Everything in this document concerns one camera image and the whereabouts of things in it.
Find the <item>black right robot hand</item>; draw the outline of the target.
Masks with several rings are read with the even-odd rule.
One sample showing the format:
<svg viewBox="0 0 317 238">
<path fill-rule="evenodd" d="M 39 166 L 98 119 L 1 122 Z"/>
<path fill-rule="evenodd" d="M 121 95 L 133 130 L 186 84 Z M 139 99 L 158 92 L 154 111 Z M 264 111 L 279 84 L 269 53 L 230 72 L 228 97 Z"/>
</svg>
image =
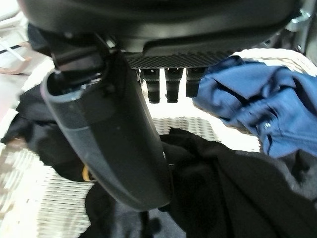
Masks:
<svg viewBox="0 0 317 238">
<path fill-rule="evenodd" d="M 138 76 L 203 68 L 266 41 L 299 0 L 21 0 L 32 48 L 53 59 L 41 94 L 94 178 L 146 211 L 171 200 L 170 173 Z"/>
</svg>

